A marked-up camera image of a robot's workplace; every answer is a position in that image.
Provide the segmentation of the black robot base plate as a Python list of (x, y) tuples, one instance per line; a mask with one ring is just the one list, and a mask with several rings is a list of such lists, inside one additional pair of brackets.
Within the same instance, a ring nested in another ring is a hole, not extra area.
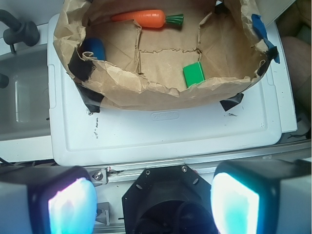
[(145, 169), (122, 197), (128, 234), (216, 234), (211, 185), (189, 166)]

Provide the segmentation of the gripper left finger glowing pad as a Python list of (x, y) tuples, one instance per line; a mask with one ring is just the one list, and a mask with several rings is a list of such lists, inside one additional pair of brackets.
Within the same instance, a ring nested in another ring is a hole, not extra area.
[(97, 194), (80, 166), (2, 166), (2, 234), (91, 234)]

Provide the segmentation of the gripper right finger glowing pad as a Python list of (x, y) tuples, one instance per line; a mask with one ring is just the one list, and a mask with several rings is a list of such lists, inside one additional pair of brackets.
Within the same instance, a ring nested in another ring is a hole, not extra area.
[(211, 207), (222, 234), (310, 234), (312, 163), (223, 161), (212, 180)]

